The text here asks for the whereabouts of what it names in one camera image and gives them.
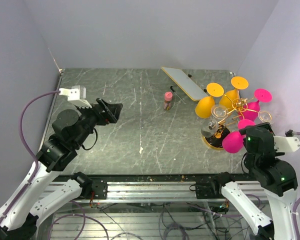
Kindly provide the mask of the small pink capped bottle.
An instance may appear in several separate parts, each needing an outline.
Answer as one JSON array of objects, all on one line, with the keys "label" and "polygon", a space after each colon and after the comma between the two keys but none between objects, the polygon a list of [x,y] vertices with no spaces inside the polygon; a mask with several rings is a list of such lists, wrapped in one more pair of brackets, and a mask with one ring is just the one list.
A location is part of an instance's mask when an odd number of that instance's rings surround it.
[{"label": "small pink capped bottle", "polygon": [[173,94],[170,91],[164,94],[164,105],[163,105],[164,110],[167,111],[171,108],[172,99],[173,99]]}]

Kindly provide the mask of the aluminium rail frame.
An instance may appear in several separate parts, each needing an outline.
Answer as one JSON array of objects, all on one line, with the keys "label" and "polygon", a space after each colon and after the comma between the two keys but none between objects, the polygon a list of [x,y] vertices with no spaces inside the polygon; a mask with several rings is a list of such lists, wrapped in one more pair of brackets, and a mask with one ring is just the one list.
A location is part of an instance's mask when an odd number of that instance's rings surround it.
[{"label": "aluminium rail frame", "polygon": [[214,174],[90,175],[97,203],[219,201]]}]

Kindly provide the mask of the yellow framed tilted mirror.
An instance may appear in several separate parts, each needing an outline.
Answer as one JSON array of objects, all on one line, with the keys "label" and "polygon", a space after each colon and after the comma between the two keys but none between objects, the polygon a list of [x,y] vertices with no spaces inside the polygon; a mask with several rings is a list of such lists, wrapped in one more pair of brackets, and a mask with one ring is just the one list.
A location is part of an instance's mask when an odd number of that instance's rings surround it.
[{"label": "yellow framed tilted mirror", "polygon": [[182,69],[165,66],[161,69],[192,101],[198,102],[208,96]]}]

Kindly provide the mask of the gold wine glass rack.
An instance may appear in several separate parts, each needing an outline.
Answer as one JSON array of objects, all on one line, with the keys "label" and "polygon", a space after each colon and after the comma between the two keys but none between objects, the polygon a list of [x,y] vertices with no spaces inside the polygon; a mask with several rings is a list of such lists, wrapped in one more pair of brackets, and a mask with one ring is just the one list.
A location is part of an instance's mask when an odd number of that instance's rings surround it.
[{"label": "gold wine glass rack", "polygon": [[229,130],[229,126],[233,124],[237,124],[240,119],[238,117],[239,113],[243,113],[247,110],[248,103],[253,102],[251,99],[239,98],[235,99],[232,102],[232,108],[227,108],[228,110],[228,117],[225,119],[225,122],[221,125],[221,129],[217,131],[215,135],[212,137],[203,137],[204,143],[214,149],[214,150],[223,150],[222,142],[224,138],[231,133]]}]

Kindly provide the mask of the orange wine glass right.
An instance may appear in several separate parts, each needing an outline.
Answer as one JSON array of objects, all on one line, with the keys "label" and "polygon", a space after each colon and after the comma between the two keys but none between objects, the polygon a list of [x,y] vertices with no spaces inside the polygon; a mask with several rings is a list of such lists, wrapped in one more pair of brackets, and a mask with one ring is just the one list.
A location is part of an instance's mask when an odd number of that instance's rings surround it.
[{"label": "orange wine glass right", "polygon": [[227,91],[219,101],[219,104],[227,109],[232,108],[233,101],[240,98],[240,90],[245,90],[249,86],[249,82],[241,76],[234,76],[230,82],[233,89]]}]

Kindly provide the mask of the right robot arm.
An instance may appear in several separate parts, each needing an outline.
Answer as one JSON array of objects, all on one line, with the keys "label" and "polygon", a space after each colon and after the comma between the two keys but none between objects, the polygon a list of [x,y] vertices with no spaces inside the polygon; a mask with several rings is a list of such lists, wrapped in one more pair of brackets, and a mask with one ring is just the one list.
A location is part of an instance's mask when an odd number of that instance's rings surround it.
[{"label": "right robot arm", "polygon": [[250,226],[257,240],[300,240],[297,174],[287,161],[279,159],[300,149],[300,131],[288,130],[284,136],[275,135],[269,122],[255,124],[241,120],[238,131],[226,138],[229,153],[235,147],[245,148],[242,158],[249,177],[259,182],[267,197],[271,217],[265,215],[244,193],[229,172],[215,175],[208,187],[202,183],[190,186],[197,197],[211,193],[224,197],[237,209]]}]

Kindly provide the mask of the orange wine glass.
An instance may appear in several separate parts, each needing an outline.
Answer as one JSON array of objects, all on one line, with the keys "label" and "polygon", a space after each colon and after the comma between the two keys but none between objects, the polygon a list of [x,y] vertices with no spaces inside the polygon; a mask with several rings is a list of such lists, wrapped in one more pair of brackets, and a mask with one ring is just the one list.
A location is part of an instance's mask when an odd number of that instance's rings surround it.
[{"label": "orange wine glass", "polygon": [[219,101],[219,104],[227,109],[232,108],[233,101],[240,98],[240,90],[245,90],[249,86],[249,82],[241,76],[234,76],[230,82],[233,89],[227,91]]},{"label": "orange wine glass", "polygon": [[219,98],[224,94],[223,87],[215,82],[211,82],[206,86],[207,96],[202,98],[195,107],[195,113],[202,119],[211,116],[211,109],[215,105],[215,98]]}]

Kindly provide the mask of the orange wine glass left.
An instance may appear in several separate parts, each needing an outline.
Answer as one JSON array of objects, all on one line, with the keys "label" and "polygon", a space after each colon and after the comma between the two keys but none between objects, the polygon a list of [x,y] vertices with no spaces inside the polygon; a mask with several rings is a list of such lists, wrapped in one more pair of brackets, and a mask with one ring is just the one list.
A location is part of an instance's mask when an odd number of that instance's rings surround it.
[{"label": "orange wine glass left", "polygon": [[202,119],[211,116],[211,109],[215,105],[215,98],[219,98],[224,94],[223,87],[215,82],[211,82],[206,86],[207,96],[202,98],[195,107],[195,113]]}]

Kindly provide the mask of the pink wine glass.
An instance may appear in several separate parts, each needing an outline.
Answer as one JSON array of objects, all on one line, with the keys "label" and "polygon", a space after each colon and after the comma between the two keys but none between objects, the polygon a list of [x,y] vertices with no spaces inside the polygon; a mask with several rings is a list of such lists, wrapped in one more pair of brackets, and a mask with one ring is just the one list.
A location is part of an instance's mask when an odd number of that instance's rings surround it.
[{"label": "pink wine glass", "polygon": [[[238,122],[238,130],[242,130],[245,127],[255,126],[256,123],[249,119],[242,119]],[[231,154],[238,153],[244,146],[244,136],[239,131],[233,131],[228,134],[222,141],[223,149]]]},{"label": "pink wine glass", "polygon": [[254,91],[254,98],[256,101],[249,102],[247,104],[247,110],[238,114],[240,120],[248,119],[254,122],[259,116],[259,112],[261,110],[260,102],[269,103],[272,101],[273,97],[268,90],[258,88]]}]

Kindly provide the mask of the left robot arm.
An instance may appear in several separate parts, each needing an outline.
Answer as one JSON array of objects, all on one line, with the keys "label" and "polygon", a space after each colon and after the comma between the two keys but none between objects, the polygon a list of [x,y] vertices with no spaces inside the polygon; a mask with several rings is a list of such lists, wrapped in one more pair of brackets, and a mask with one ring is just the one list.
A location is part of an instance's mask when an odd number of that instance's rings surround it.
[{"label": "left robot arm", "polygon": [[123,104],[96,99],[95,104],[61,111],[52,124],[54,133],[42,145],[16,191],[0,208],[0,240],[29,240],[51,213],[77,197],[88,198],[92,181],[76,173],[47,200],[39,199],[45,188],[77,157],[96,126],[118,122]]}]

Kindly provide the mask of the clear wine glass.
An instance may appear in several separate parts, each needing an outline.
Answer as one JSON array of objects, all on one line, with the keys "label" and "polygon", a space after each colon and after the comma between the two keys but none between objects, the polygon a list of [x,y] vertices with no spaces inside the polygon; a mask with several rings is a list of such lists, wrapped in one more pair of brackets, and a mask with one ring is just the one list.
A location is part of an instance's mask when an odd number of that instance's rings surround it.
[{"label": "clear wine glass", "polygon": [[258,118],[262,123],[272,123],[273,117],[268,111],[261,110],[258,112]]},{"label": "clear wine glass", "polygon": [[211,115],[201,128],[201,134],[205,138],[214,136],[218,130],[221,129],[221,125],[226,121],[228,117],[228,110],[224,105],[216,104],[211,108]]}]

